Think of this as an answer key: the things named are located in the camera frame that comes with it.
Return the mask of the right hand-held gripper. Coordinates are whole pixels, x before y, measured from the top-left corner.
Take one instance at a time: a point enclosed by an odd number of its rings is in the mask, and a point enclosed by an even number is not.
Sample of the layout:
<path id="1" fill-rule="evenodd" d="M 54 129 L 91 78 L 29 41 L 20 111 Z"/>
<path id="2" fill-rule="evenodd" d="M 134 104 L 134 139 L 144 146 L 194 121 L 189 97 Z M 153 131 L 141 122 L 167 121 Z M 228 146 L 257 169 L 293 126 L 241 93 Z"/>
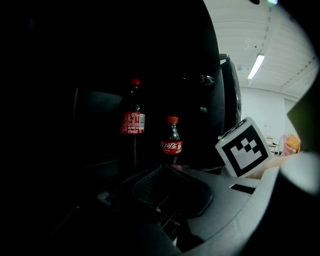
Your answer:
<path id="1" fill-rule="evenodd" d="M 215 145 L 229 176 L 245 178 L 272 159 L 266 139 L 251 117 L 228 130 Z"/>

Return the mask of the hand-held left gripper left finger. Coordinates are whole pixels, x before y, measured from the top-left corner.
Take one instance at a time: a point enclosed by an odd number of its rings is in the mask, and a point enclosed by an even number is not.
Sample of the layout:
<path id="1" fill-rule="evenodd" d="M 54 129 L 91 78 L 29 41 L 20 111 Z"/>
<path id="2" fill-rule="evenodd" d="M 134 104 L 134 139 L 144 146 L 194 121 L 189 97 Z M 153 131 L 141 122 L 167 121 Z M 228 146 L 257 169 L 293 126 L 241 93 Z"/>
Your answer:
<path id="1" fill-rule="evenodd" d="M 142 168 L 115 163 L 88 166 L 84 172 L 88 190 L 82 206 L 147 220 L 168 220 L 173 217 L 170 175 L 163 164 Z"/>

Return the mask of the orange cushion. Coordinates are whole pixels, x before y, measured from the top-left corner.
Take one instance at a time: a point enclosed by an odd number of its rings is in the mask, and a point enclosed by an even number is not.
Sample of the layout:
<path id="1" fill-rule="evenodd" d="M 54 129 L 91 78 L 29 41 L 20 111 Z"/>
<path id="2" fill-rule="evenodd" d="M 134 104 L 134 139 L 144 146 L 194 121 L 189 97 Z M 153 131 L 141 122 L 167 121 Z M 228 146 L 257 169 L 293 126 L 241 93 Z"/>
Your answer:
<path id="1" fill-rule="evenodd" d="M 301 150 L 301 141 L 298 137 L 291 134 L 285 143 L 289 148 L 292 148 L 296 153 Z"/>

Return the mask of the black mini fridge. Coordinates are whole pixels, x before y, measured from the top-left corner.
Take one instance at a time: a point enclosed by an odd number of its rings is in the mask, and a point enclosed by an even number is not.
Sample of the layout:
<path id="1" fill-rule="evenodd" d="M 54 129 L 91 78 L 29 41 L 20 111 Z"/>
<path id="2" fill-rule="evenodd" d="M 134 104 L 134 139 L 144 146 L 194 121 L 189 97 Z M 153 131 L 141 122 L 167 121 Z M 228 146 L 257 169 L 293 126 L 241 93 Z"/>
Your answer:
<path id="1" fill-rule="evenodd" d="M 73 111 L 83 165 L 120 160 L 120 104 L 141 81 L 142 166 L 157 164 L 167 117 L 178 117 L 177 164 L 223 165 L 218 137 L 236 118 L 232 75 L 220 63 L 204 0 L 35 0 L 25 14 L 42 87 L 52 107 Z"/>

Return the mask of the ceiling tube light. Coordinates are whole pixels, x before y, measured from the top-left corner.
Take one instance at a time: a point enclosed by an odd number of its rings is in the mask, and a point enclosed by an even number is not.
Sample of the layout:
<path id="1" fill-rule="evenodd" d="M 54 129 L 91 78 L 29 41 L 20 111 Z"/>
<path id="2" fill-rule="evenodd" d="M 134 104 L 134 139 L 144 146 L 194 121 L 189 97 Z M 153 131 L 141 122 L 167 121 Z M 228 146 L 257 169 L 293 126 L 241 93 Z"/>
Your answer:
<path id="1" fill-rule="evenodd" d="M 256 75 L 256 73 L 258 72 L 259 68 L 261 67 L 263 61 L 265 59 L 265 55 L 264 54 L 258 54 L 255 62 L 252 66 L 252 69 L 250 70 L 250 73 L 248 74 L 247 78 L 249 80 L 252 80 L 254 78 L 254 76 Z"/>

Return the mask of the tall cola bottle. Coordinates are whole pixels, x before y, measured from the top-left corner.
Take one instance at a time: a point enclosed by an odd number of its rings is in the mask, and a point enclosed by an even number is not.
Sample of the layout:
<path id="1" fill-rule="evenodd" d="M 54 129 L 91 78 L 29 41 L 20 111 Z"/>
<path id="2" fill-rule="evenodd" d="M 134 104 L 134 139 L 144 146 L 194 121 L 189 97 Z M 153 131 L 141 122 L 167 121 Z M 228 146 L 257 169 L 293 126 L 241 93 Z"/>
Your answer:
<path id="1" fill-rule="evenodd" d="M 125 172 L 141 168 L 144 160 L 145 113 L 140 79 L 130 80 L 120 111 L 120 168 Z"/>

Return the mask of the person's right forearm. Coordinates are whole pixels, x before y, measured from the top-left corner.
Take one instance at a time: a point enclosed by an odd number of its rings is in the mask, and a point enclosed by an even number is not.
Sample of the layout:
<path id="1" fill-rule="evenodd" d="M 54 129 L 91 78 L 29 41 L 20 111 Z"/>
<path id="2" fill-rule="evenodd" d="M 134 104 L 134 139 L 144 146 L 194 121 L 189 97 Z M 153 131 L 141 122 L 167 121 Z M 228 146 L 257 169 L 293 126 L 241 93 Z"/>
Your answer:
<path id="1" fill-rule="evenodd" d="M 267 171 L 268 169 L 280 167 L 286 161 L 293 159 L 295 157 L 298 157 L 301 154 L 302 153 L 300 152 L 300 153 L 287 155 L 287 156 L 274 157 L 270 161 L 268 161 L 264 166 L 262 166 L 260 169 L 257 169 L 255 172 L 251 173 L 246 178 L 260 180 L 262 178 L 264 172 Z"/>

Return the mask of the cola bottle red cap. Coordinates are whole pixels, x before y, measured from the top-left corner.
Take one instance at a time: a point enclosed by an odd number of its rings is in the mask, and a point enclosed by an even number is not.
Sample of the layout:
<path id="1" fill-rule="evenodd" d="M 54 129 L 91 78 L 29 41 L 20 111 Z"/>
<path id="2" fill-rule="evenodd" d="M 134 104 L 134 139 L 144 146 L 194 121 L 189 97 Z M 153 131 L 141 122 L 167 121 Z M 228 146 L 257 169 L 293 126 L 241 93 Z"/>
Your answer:
<path id="1" fill-rule="evenodd" d="M 182 152 L 183 140 L 178 130 L 179 119 L 176 116 L 167 118 L 167 125 L 160 137 L 160 162 L 162 164 L 176 164 Z"/>

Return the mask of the pink bag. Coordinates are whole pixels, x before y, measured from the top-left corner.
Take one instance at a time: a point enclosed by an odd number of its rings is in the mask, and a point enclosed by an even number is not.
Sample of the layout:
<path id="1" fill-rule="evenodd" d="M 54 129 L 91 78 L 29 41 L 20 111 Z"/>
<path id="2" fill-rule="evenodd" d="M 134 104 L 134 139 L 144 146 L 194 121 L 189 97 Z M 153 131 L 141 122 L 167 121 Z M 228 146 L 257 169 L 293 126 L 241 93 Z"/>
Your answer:
<path id="1" fill-rule="evenodd" d="M 290 137 L 287 136 L 287 135 L 285 135 L 285 134 L 282 135 L 282 140 L 283 140 L 282 145 L 283 145 L 283 149 L 282 149 L 282 151 L 281 151 L 281 155 L 280 155 L 281 157 L 290 156 L 290 155 L 292 155 L 292 154 L 294 153 L 294 152 L 293 152 L 293 149 L 286 144 L 286 142 L 287 142 L 287 140 L 288 140 L 289 138 L 290 138 Z"/>

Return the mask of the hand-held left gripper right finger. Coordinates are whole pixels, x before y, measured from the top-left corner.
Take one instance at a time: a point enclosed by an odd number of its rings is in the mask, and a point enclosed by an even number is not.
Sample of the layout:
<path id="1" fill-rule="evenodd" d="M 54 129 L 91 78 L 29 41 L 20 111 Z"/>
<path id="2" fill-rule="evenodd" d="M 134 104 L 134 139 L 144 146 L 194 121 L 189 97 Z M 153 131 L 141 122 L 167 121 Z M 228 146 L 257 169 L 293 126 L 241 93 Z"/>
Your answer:
<path id="1" fill-rule="evenodd" d="M 160 239 L 161 253 L 243 253 L 270 202 L 277 167 L 260 180 L 167 166 L 176 210 L 177 244 Z"/>

